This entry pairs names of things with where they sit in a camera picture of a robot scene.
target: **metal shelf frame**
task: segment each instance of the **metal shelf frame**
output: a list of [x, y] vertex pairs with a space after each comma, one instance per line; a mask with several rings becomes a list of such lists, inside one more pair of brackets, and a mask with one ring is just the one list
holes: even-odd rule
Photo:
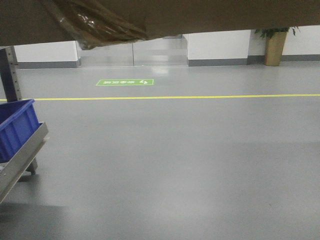
[[[7, 102], [22, 100], [16, 73], [16, 53], [13, 46], [0, 46], [0, 76]], [[0, 204], [17, 183], [24, 171], [36, 174], [38, 163], [36, 155], [45, 144], [48, 128], [45, 122], [19, 149], [19, 151], [5, 163], [0, 170]]]

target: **cardboard box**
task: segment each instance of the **cardboard box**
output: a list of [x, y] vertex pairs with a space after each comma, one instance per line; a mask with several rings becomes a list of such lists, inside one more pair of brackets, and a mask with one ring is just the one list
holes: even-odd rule
[[0, 46], [320, 25], [319, 0], [2, 0]]

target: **brown packing tape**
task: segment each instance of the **brown packing tape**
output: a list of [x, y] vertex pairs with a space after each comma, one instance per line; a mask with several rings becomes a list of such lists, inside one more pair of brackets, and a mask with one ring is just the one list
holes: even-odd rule
[[96, 0], [44, 0], [43, 4], [83, 49], [147, 39], [145, 30]]

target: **gray epoxy floor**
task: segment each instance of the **gray epoxy floor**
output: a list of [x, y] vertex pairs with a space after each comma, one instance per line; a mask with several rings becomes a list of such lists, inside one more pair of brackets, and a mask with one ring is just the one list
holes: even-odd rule
[[[25, 98], [319, 94], [318, 62], [19, 70]], [[98, 87], [154, 78], [154, 86]], [[1, 240], [318, 240], [320, 97], [38, 101]]]

